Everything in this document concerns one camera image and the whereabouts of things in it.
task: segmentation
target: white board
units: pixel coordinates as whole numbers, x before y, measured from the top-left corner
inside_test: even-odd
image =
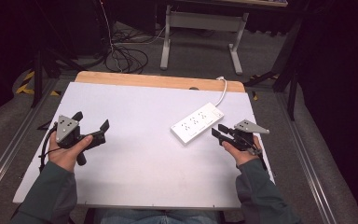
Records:
[[[215,104],[221,94],[71,83],[53,120],[82,111],[82,134],[98,131],[106,119],[110,122],[106,143],[86,151],[87,164],[75,168],[77,202],[95,207],[239,208],[235,179],[240,171],[211,130],[185,147],[170,132],[174,123],[208,102]],[[227,92],[218,108],[225,114],[220,123],[228,127],[243,119],[255,122],[247,93]],[[39,175],[41,147],[14,203],[24,200]]]

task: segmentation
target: white power strip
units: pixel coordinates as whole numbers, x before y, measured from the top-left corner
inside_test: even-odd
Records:
[[[171,132],[187,145],[191,140],[225,116],[211,103],[206,104],[171,127]]]

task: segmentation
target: power socket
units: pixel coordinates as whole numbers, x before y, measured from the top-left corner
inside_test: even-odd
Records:
[[[225,115],[211,103],[206,104],[171,127],[171,132],[185,146]]]

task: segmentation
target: sleeve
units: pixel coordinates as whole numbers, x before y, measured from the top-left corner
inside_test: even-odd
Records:
[[[247,224],[302,223],[283,201],[259,159],[248,161],[238,168],[241,175],[237,177],[236,188]]]
[[[66,224],[76,202],[75,174],[49,161],[10,223]]]

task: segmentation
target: person's lap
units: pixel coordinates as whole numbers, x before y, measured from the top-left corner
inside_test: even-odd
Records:
[[[220,218],[216,211],[99,208],[95,210],[94,223],[218,224]]]

